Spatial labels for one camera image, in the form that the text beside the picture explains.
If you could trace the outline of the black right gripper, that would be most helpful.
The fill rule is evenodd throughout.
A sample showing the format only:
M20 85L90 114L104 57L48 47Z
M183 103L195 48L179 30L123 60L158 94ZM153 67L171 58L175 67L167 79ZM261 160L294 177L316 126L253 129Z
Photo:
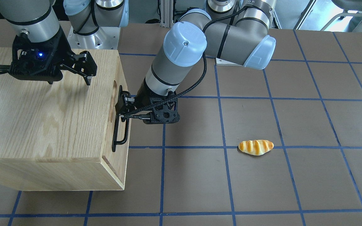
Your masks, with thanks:
M89 52L73 54L64 33L56 33L44 42L30 42L24 33L14 38L12 63L8 73L19 80L47 81L63 78L61 70L83 77L87 86L96 76L97 64Z

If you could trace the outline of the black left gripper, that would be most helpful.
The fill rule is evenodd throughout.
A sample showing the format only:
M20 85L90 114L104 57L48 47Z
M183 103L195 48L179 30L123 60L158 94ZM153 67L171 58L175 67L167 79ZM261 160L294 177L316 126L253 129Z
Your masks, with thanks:
M120 115L127 114L133 111L135 108L140 109L142 107L156 104L160 101L167 100L175 96L172 88L170 91L161 96L154 93L146 83L141 85L135 99L131 97L131 94L128 91L120 91L117 104L115 105L115 120L119 120ZM177 99L167 102L165 104L159 105L157 107L149 109L146 117L143 117L143 122L145 124L167 124L167 123L176 123L180 120L180 115L177 111Z

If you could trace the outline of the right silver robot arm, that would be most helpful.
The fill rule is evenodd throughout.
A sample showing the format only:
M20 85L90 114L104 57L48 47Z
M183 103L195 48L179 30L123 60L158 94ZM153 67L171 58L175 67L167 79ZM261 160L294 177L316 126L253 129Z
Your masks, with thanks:
M0 13L16 32L12 62L0 65L0 74L53 84L62 80L62 70L67 70L90 85L97 64L89 50L107 44L102 27L128 25L129 1L65 0L63 7L76 43L84 49L79 54L72 51L49 0L0 0Z

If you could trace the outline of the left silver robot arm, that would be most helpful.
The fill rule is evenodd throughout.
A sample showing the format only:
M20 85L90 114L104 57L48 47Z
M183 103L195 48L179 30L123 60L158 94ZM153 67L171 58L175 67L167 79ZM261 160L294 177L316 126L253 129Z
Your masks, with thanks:
M167 124L179 120L177 98L205 77L206 56L256 70L273 56L276 40L268 34L275 0L207 0L205 9L187 11L166 34L134 99L123 95L119 118Z

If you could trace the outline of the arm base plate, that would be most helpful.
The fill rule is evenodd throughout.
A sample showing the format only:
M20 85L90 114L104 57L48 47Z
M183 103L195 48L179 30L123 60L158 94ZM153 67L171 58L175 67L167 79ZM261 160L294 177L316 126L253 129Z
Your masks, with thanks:
M216 65L217 66L246 66L246 60L248 57L232 57L232 58L218 58L216 57Z
M120 32L120 27L100 27L96 33L82 36L74 34L71 28L67 39L70 46L76 49L117 50Z

